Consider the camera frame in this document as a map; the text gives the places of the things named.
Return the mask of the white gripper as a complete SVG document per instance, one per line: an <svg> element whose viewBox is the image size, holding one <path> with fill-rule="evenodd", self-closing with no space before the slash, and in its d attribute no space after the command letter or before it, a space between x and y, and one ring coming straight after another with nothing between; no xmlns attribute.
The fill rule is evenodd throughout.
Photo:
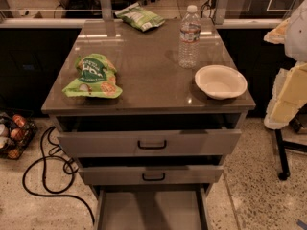
<svg viewBox="0 0 307 230"><path fill-rule="evenodd" d="M267 32L264 40L284 44L285 54L298 61L290 70L279 70L267 106L265 127L280 129L307 104L307 0L300 4L290 19Z"/></svg>

